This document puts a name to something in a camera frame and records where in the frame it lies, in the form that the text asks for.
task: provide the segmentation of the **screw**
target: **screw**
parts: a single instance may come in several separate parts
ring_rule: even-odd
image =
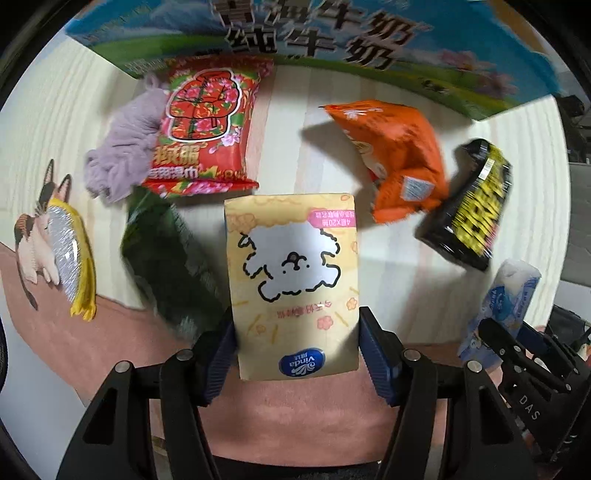
[[[476,374],[482,372],[482,365],[479,362],[477,362],[476,360],[470,360],[467,363],[467,367],[468,367],[468,370],[470,370],[471,372],[474,372]]]
[[[410,360],[411,362],[416,362],[421,358],[421,354],[416,350],[408,349],[404,351],[404,358],[406,360]]]
[[[187,360],[191,360],[193,358],[193,352],[188,348],[177,352],[177,360],[181,362],[186,362]]]
[[[131,367],[131,364],[127,360],[123,360],[115,365],[115,371],[119,374],[127,372]]]

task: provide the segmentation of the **red snack bag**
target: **red snack bag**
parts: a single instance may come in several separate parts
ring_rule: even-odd
[[[177,59],[148,178],[161,196],[258,188],[246,172],[255,94],[271,59],[210,56]]]

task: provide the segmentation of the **purple towel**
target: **purple towel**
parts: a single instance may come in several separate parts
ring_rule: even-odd
[[[145,180],[167,100],[168,92],[149,77],[146,91],[117,112],[103,144],[86,154],[84,180],[91,194],[117,202]]]

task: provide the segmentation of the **yellow tissue packet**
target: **yellow tissue packet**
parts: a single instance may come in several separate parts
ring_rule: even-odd
[[[353,196],[225,201],[228,274],[243,380],[322,377],[359,366]]]

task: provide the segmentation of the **pink mat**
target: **pink mat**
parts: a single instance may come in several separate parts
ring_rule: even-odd
[[[188,345],[148,311],[98,297],[96,318],[69,315],[64,294],[42,277],[22,290],[15,255],[0,244],[0,272],[12,322],[33,351],[85,401],[122,359],[136,367],[166,360]],[[419,347],[431,359],[457,363],[455,344]],[[162,436],[160,409],[152,405],[152,432]],[[444,404],[434,443],[441,443]],[[200,413],[214,455],[269,465],[332,466],[380,460],[397,409],[374,391],[361,362],[356,372],[298,381],[244,382],[232,368],[221,395]]]

